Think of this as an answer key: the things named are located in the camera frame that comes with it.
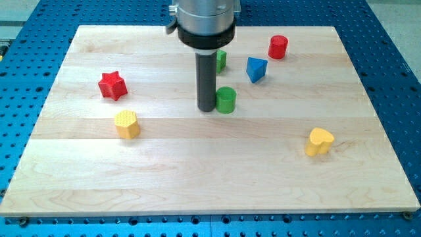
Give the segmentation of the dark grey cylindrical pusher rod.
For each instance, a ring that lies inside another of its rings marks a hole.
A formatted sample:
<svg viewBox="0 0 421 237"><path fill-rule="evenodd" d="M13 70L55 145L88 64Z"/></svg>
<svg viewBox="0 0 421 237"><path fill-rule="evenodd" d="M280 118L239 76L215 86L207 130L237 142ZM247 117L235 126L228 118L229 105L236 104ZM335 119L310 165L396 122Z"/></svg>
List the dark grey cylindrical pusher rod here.
<svg viewBox="0 0 421 237"><path fill-rule="evenodd" d="M197 106L210 112L216 106L216 50L195 50Z"/></svg>

